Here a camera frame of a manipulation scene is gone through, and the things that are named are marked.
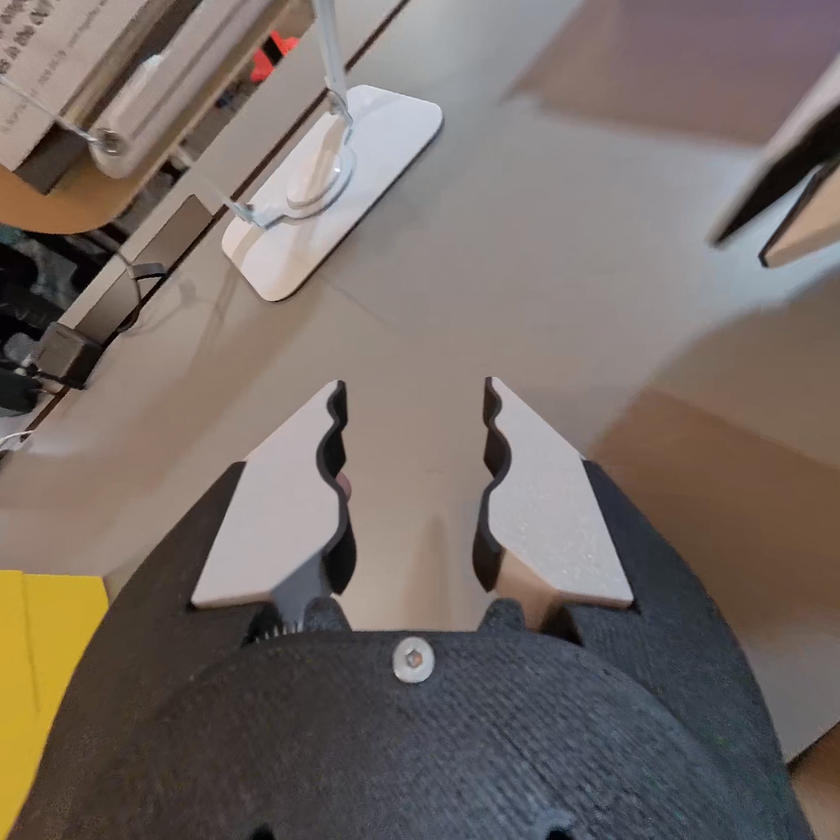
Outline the white document stand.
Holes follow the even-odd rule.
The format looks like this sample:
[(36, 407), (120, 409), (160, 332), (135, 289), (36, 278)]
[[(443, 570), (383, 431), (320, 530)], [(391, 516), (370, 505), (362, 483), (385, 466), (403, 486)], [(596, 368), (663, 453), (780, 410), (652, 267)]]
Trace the white document stand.
[[(245, 40), (268, 6), (199, 3), (162, 52), (143, 62), (91, 129), (99, 171), (121, 179), (175, 125), (212, 71)], [(329, 110), (248, 203), (210, 185), (233, 214), (222, 250), (258, 295), (290, 298), (338, 247), (443, 126), (433, 102), (350, 87), (335, 2), (313, 2)]]

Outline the instruction sheet on stand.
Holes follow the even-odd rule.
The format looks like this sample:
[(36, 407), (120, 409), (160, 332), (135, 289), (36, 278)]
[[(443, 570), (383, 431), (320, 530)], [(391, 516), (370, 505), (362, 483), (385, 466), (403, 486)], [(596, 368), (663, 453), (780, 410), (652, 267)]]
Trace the instruction sheet on stand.
[[(2, 1), (2, 77), (59, 113), (143, 7), (141, 1)], [(52, 125), (5, 86), (1, 165), (17, 169)]]

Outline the grey desk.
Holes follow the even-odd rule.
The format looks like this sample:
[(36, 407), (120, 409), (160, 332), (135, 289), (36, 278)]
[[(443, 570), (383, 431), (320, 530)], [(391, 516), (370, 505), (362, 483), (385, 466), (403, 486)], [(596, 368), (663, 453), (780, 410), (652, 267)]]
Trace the grey desk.
[(591, 456), (698, 573), (793, 757), (838, 719), (838, 250), (763, 269), (780, 206), (707, 231), (750, 150), (552, 103), (596, 52), (573, 2), (409, 2), (351, 71), (444, 127), (290, 300), (221, 218), (2, 463), (2, 569), (139, 564), (328, 382), (361, 629), (472, 629), (484, 381)]

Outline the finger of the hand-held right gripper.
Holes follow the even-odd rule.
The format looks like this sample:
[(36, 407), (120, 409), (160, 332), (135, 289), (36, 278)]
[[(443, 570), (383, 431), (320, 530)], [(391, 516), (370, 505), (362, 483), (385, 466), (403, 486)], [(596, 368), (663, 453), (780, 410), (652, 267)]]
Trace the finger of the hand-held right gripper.
[(724, 246), (743, 228), (807, 182), (803, 194), (768, 242), (774, 245), (798, 211), (838, 168), (839, 67), (829, 66), (764, 148), (751, 176), (711, 230)]
[(786, 266), (839, 240), (839, 158), (819, 168), (759, 253), (764, 268)]

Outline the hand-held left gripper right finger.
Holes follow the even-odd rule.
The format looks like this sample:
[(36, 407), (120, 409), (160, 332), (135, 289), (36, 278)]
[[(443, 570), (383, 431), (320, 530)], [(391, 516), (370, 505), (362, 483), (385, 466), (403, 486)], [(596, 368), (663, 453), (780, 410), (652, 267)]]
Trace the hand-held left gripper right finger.
[(496, 376), (484, 385), (484, 463), (472, 564), (481, 587), (543, 631), (568, 605), (626, 610), (634, 593), (583, 456)]

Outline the black desk mat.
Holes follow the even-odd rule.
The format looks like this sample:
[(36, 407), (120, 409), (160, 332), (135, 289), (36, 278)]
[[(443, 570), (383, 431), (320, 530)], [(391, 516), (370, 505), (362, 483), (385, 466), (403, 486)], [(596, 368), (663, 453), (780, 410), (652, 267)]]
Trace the black desk mat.
[(177, 192), (164, 199), (121, 251), (111, 257), (58, 322), (95, 343), (103, 344), (140, 309), (155, 280), (136, 288), (129, 266), (157, 265), (168, 272), (211, 223), (213, 214), (193, 193)]

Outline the red floor object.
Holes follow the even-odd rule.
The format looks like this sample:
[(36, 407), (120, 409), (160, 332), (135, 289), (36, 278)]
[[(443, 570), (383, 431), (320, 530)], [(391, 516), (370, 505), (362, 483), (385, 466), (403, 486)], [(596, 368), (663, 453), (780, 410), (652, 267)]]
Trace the red floor object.
[(266, 41), (253, 54), (250, 81), (255, 85), (265, 81), (282, 59), (298, 46), (298, 42), (297, 37), (284, 38), (276, 30), (271, 31)]

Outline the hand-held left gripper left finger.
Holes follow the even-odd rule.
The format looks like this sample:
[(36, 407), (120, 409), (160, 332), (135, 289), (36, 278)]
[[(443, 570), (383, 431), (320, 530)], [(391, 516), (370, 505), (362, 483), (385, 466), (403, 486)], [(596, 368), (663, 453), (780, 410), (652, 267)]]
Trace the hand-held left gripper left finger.
[(346, 590), (356, 565), (340, 481), (346, 387), (326, 384), (246, 457), (193, 607), (269, 603), (283, 630), (301, 631), (313, 600)]

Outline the wooden stand board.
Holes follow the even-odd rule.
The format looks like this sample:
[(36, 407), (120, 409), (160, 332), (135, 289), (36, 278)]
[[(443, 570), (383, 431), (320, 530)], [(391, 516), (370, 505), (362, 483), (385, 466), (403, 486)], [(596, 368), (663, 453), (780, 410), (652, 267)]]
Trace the wooden stand board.
[(82, 139), (54, 127), (17, 169), (1, 168), (1, 221), (53, 235), (99, 228), (131, 204), (152, 174), (146, 168), (112, 179), (99, 171)]

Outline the yellow storage bin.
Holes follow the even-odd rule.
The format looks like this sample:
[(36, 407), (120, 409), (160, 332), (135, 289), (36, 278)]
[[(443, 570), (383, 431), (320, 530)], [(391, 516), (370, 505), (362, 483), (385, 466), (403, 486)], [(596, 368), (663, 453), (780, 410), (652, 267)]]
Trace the yellow storage bin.
[(108, 606), (97, 576), (1, 572), (1, 838), (20, 813), (70, 678)]

